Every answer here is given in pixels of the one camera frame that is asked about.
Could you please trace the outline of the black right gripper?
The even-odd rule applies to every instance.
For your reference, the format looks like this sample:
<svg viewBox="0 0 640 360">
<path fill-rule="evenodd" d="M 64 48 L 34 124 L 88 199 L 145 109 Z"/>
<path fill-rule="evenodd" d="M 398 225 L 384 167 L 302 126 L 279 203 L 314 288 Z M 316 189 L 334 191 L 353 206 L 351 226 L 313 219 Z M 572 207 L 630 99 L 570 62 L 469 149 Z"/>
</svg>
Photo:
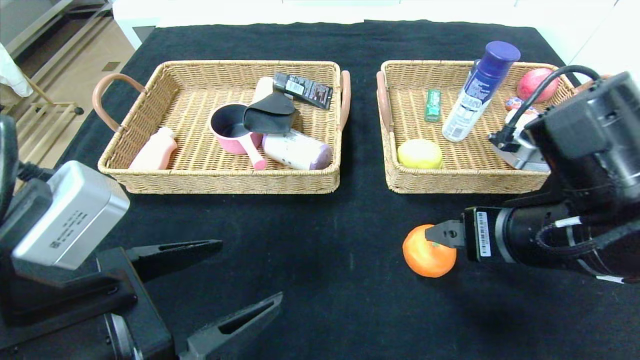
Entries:
<svg viewBox="0 0 640 360">
<path fill-rule="evenodd" d="M 471 207 L 464 210 L 462 220 L 427 228 L 425 239 L 452 249 L 466 247 L 468 259 L 479 263 L 542 263 L 542 252 L 534 243 L 542 227 L 539 207 Z"/>
</svg>

